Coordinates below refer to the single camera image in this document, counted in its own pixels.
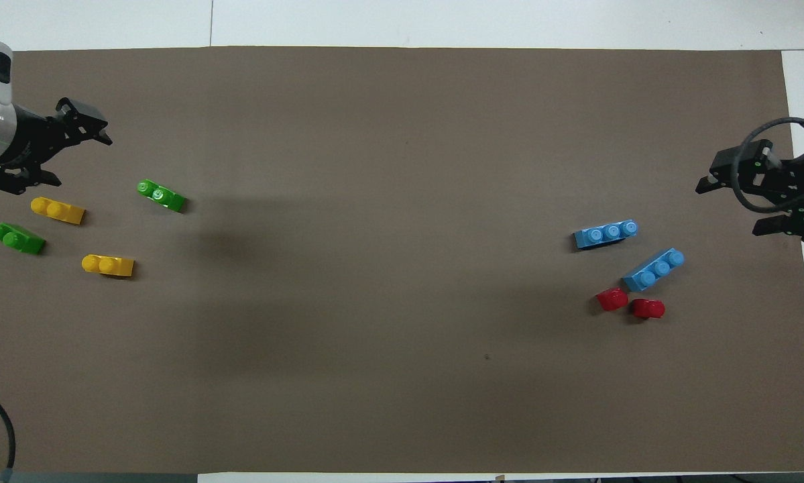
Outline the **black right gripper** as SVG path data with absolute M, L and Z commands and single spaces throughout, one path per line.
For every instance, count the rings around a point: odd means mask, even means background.
M 795 159 L 781 159 L 773 153 L 770 140 L 758 140 L 748 144 L 738 158 L 739 186 L 743 195 L 755 195 L 773 205 L 782 205 L 804 195 L 804 154 Z M 736 152 L 718 152 L 708 169 L 708 174 L 698 180 L 694 193 L 705 195 L 725 189 L 730 183 L 732 164 Z M 772 217 L 760 218 L 752 229 L 754 236 L 785 233 L 794 235 L 804 243 L 804 201 L 784 208 Z

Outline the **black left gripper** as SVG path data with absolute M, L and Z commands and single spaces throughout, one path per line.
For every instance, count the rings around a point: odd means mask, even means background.
M 6 151 L 0 155 L 0 191 L 23 195 L 29 187 L 61 186 L 54 173 L 41 166 L 64 146 L 94 140 L 112 146 L 105 129 L 109 121 L 97 107 L 71 98 L 61 98 L 56 114 L 42 117 L 24 107 L 15 107 L 17 125 Z

